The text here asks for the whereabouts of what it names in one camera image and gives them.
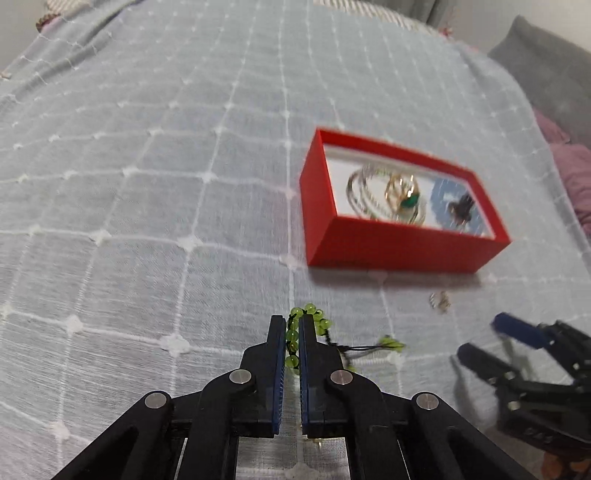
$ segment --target gold ring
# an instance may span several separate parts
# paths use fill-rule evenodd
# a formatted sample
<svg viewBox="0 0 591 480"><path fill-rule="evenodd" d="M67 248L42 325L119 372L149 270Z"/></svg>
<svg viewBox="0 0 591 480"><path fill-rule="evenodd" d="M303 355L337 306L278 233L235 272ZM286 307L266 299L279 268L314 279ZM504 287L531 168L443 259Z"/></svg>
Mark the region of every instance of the gold ring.
<svg viewBox="0 0 591 480"><path fill-rule="evenodd" d="M421 192L414 175L406 178L401 174L393 174L384 191L386 202L394 213L416 208L420 196Z"/></svg>

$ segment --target jewelry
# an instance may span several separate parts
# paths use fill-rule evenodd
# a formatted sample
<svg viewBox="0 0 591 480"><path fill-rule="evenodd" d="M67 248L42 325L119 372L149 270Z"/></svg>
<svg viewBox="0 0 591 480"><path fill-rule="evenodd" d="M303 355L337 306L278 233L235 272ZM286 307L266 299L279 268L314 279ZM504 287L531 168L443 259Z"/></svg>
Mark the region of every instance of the jewelry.
<svg viewBox="0 0 591 480"><path fill-rule="evenodd" d="M400 174L390 177L384 193L390 209L397 213L402 209L415 208L418 205L420 195L414 175L410 175L410 178L406 179Z"/></svg>
<svg viewBox="0 0 591 480"><path fill-rule="evenodd" d="M373 212L371 212L367 208L367 205L365 204L365 202L359 200L357 198L357 195L355 195L355 192L353 191L353 184L355 183L355 180L358 180L360 174L361 174L361 171L356 170L349 177L349 180L347 181L347 189L346 189L347 200L349 201L349 205L351 205L351 208L357 214L357 216L359 216L359 217L367 216L370 219L376 219L377 217L374 215Z"/></svg>
<svg viewBox="0 0 591 480"><path fill-rule="evenodd" d="M462 195L457 202L449 202L447 209L452 214L452 218L456 225L461 227L466 226L472 220L472 207L474 206L474 199L469 193Z"/></svg>
<svg viewBox="0 0 591 480"><path fill-rule="evenodd" d="M374 196L368 185L368 180L375 177L388 180L383 202ZM427 209L424 200L420 197L414 175L410 175L409 179L408 175L398 174L387 168L365 165L349 177L346 195L351 208L359 217L373 220L385 218L392 222L409 225L422 225L425 221ZM398 198L395 206L391 200L392 195Z"/></svg>
<svg viewBox="0 0 591 480"><path fill-rule="evenodd" d="M377 210L381 215L388 218L389 220L394 220L396 217L396 212L392 209L384 208L380 205L380 203L376 200L376 198L371 193L368 187L368 180L373 177L386 177L390 178L392 176L392 172L388 170L383 170L380 168L373 168L371 165L366 165L361 169L361 175L359 177L359 183L361 184L361 193L362 196L369 200L371 207Z"/></svg>
<svg viewBox="0 0 591 480"><path fill-rule="evenodd" d="M352 365L352 358L347 355L347 352L361 352L359 355L364 355L378 350L390 350L400 353L405 347L402 342L390 337L390 335L384 335L374 345L339 345L330 338L329 328L332 327L332 321L324 317L324 310L317 309L313 303L308 303L303 308L293 307L287 320L287 331L285 333L287 356L285 357L285 366L291 368L296 375L300 374L300 359L297 356L299 349L297 342L298 321L304 314L312 315L316 335L323 336L327 345L337 348L345 363L345 368L351 372L355 372L355 368Z"/></svg>
<svg viewBox="0 0 591 480"><path fill-rule="evenodd" d="M435 293L431 293L429 295L429 304L433 310L439 309L440 313L447 313L447 309L452 306L452 303L449 300L449 296L445 290L442 290L439 293L439 300L437 299L438 295Z"/></svg>

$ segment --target bed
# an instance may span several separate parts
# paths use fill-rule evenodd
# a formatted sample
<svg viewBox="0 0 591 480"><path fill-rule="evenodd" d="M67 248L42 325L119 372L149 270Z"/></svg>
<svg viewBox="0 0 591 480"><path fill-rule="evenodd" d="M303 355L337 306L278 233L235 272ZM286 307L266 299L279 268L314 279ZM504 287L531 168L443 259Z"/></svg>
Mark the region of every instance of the bed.
<svg viewBox="0 0 591 480"><path fill-rule="evenodd" d="M144 393L200 390L310 300L341 343L408 345L355 364L381 389L440 395L535 470L453 355L473 341L565 381L489 323L590 330L591 251L498 63L312 0L96 0L3 77L0 478L51 478ZM298 175L317 125L475 170L512 245L471 277L309 270ZM296 377L283 410L278 438L241 441L238 478L348 478L344 442L298 431Z"/></svg>

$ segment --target green gemstone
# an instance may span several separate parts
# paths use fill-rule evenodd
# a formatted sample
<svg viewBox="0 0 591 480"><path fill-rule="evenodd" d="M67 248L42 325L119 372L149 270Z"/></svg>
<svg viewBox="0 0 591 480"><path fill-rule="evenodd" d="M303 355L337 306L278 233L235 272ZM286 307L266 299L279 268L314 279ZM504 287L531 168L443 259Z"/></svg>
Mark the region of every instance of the green gemstone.
<svg viewBox="0 0 591 480"><path fill-rule="evenodd" d="M322 319L320 321L320 327L322 327L324 330L328 330L330 327L332 327L332 322L329 319Z"/></svg>
<svg viewBox="0 0 591 480"><path fill-rule="evenodd" d="M300 364L300 359L297 355L290 355L285 359L285 366L289 368L295 368Z"/></svg>
<svg viewBox="0 0 591 480"><path fill-rule="evenodd" d="M287 330L285 333L285 339L288 342L295 342L298 339L298 333L295 330Z"/></svg>
<svg viewBox="0 0 591 480"><path fill-rule="evenodd" d="M298 348L297 342L287 342L287 351L289 353L291 353L292 355L294 353L297 353L297 348Z"/></svg>
<svg viewBox="0 0 591 480"><path fill-rule="evenodd" d="M295 319L298 320L304 314L304 310L299 307L293 307L290 311L290 317L295 316Z"/></svg>
<svg viewBox="0 0 591 480"><path fill-rule="evenodd" d="M417 206L418 203L418 199L420 197L420 194L418 193L412 193L410 197L408 197L407 199L404 199L402 202L400 202L400 206L402 208L413 208Z"/></svg>

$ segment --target gray cushion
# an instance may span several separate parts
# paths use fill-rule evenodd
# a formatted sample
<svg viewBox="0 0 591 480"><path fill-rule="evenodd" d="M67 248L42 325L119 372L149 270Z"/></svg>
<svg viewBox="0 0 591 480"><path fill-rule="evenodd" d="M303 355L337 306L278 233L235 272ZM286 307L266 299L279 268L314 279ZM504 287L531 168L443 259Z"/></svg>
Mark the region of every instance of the gray cushion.
<svg viewBox="0 0 591 480"><path fill-rule="evenodd" d="M573 142L591 148L591 53L518 16L489 57Z"/></svg>

